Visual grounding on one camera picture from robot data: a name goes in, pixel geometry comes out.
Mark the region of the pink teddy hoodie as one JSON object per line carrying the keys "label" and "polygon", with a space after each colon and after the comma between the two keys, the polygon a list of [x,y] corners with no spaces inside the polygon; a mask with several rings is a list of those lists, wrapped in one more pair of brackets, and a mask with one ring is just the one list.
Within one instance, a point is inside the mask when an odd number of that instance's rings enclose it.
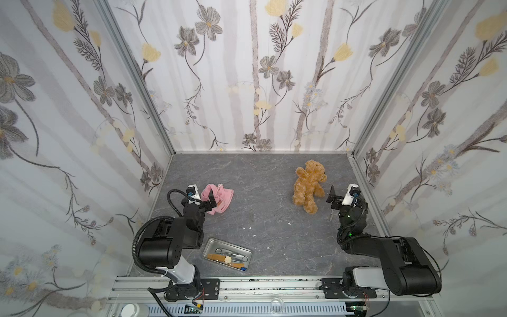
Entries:
{"label": "pink teddy hoodie", "polygon": [[209,197],[213,193],[217,206],[208,211],[207,214],[215,215],[224,213],[231,204],[234,190],[224,188],[222,184],[214,185],[208,184],[201,193],[201,198],[204,202],[209,201]]}

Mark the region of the brown teddy bear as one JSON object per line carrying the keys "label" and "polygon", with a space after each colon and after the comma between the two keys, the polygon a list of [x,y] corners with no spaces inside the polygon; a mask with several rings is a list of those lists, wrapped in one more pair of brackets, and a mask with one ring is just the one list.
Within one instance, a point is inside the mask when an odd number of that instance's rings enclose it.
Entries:
{"label": "brown teddy bear", "polygon": [[309,160],[305,167],[296,169],[298,176],[293,186],[293,204],[302,206],[310,215],[318,212],[318,206],[314,201],[314,197],[323,198],[325,191],[322,183],[327,181],[327,174],[324,166],[317,161]]}

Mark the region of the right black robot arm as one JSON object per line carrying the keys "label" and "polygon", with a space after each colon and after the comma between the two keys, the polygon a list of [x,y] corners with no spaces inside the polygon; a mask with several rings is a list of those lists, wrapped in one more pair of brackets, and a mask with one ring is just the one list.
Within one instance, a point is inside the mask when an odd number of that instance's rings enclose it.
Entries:
{"label": "right black robot arm", "polygon": [[337,244],[350,255],[376,258],[379,267],[348,267],[342,289],[355,294],[366,289],[390,291],[397,296],[429,297],[442,289],[440,268],[432,265],[428,253],[412,237],[376,236],[364,232],[368,203],[356,184],[345,195],[331,187],[326,202],[339,211]]}

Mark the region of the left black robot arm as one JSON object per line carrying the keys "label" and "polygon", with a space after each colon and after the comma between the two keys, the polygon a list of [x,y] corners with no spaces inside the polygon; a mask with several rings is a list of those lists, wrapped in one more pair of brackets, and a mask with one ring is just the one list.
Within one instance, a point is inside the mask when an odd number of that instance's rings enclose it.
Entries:
{"label": "left black robot arm", "polygon": [[185,191],[171,189],[167,201],[177,216],[149,219],[135,234],[132,244],[134,264],[144,272],[169,278],[162,289],[148,288],[158,304],[205,297],[205,287],[199,269],[182,255],[183,250],[196,250],[203,244],[205,214],[217,206],[214,194],[202,200],[194,186]]}

